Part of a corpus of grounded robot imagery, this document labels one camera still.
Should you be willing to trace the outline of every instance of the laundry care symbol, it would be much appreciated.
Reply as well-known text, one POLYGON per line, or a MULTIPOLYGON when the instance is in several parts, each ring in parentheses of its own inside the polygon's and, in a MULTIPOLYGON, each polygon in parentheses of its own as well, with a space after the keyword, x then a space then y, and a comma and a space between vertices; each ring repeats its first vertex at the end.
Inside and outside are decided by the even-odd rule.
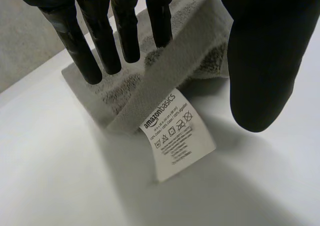
POLYGON ((180 132, 181 129, 186 126, 186 123, 183 122, 183 121, 180 119, 180 120, 176 123, 176 126, 177 126, 177 128, 178 128, 178 131, 180 132))
POLYGON ((172 126, 171 128, 169 128, 168 133, 170 137, 173 136, 176 133, 175 127, 172 126))
POLYGON ((167 142, 169 140, 169 138, 167 137, 167 135, 162 135, 162 143, 164 144, 165 142, 167 142))
POLYGON ((160 142, 160 139, 154 143, 154 146, 158 149, 161 147, 161 142, 160 142))
POLYGON ((184 114, 184 119, 185 119, 185 121, 188 123, 190 120, 192 120, 192 114, 188 111, 188 112, 186 112, 185 114, 184 114))

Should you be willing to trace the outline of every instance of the gray wall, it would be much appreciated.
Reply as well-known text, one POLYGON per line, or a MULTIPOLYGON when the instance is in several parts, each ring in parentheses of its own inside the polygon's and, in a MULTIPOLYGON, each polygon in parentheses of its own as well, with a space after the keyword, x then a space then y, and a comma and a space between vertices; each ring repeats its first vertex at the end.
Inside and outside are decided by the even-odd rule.
MULTIPOLYGON (((55 30, 36 7, 22 0, 0 0, 0 92, 64 49, 55 30)), ((82 31, 88 32, 78 13, 82 31)))

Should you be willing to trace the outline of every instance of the towel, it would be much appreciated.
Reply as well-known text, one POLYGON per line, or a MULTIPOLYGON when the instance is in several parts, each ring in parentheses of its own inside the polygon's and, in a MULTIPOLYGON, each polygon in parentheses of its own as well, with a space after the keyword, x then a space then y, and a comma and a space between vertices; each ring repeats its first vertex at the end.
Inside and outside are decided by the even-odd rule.
MULTIPOLYGON (((101 127, 134 133, 175 87, 191 80, 228 76, 232 19, 222 2, 173 0, 171 12, 174 40, 159 49, 153 43, 148 13, 145 10, 137 16, 141 59, 128 64, 120 55, 120 73, 103 73, 101 83, 90 85, 74 64, 62 71, 76 97, 101 127)), ((114 37, 120 49, 117 33, 114 37)))

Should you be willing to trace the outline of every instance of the white fabric label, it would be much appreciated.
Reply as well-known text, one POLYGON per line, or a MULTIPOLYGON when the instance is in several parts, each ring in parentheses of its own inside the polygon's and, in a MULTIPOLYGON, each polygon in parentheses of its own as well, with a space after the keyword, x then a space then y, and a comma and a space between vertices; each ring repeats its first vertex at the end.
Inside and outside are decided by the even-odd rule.
POLYGON ((140 126, 148 137, 160 182, 216 149, 204 122, 174 89, 140 126))

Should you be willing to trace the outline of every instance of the gray towel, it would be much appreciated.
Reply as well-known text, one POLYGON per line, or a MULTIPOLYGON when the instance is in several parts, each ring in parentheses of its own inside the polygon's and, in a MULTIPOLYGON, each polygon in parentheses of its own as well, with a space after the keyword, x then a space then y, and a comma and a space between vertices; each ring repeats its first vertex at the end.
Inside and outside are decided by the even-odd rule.
MULTIPOLYGON (((226 48, 232 19, 221 1, 173 0, 171 7, 174 40, 165 49, 156 50, 145 10, 138 15, 139 62, 127 64, 120 55, 123 70, 104 74, 97 85, 87 84, 74 64, 62 71, 101 127, 113 120, 110 129, 132 133, 173 88, 187 80, 228 76, 226 48)), ((120 49, 118 35, 114 36, 120 49)))

